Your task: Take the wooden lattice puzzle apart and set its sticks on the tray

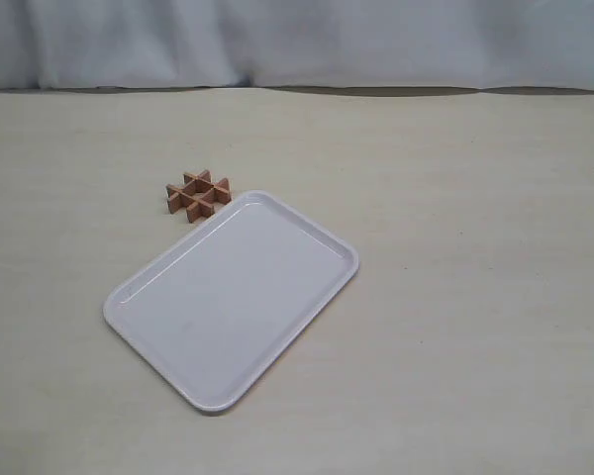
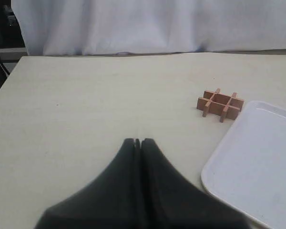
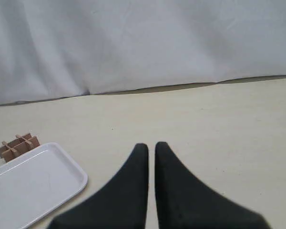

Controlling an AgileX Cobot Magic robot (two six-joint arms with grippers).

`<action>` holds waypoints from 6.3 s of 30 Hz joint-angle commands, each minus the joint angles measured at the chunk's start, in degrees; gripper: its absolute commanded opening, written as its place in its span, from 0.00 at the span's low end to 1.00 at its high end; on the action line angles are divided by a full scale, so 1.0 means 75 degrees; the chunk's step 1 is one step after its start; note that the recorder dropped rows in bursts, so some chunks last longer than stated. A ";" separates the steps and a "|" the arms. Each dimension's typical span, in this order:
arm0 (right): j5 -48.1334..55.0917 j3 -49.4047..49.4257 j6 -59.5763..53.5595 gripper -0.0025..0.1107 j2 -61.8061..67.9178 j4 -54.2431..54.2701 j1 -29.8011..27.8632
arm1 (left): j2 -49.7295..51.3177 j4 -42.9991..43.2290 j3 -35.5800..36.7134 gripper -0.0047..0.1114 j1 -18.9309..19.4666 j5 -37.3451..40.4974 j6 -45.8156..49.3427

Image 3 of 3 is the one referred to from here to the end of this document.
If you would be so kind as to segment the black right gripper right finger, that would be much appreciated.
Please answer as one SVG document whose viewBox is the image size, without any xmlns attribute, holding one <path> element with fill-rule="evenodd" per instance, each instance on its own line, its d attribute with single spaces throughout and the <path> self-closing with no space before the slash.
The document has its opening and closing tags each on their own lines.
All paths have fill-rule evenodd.
<svg viewBox="0 0 286 229">
<path fill-rule="evenodd" d="M 212 190 L 166 142 L 155 146 L 155 200 L 161 229 L 268 229 L 265 218 Z"/>
</svg>

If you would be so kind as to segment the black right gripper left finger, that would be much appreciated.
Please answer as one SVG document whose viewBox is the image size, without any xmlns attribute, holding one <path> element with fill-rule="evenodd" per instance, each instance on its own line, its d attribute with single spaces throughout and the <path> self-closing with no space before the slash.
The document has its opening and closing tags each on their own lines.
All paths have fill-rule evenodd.
<svg viewBox="0 0 286 229">
<path fill-rule="evenodd" d="M 146 144 L 134 146 L 131 154 L 94 195 L 57 215 L 50 229 L 143 229 L 147 215 L 149 151 Z"/>
</svg>

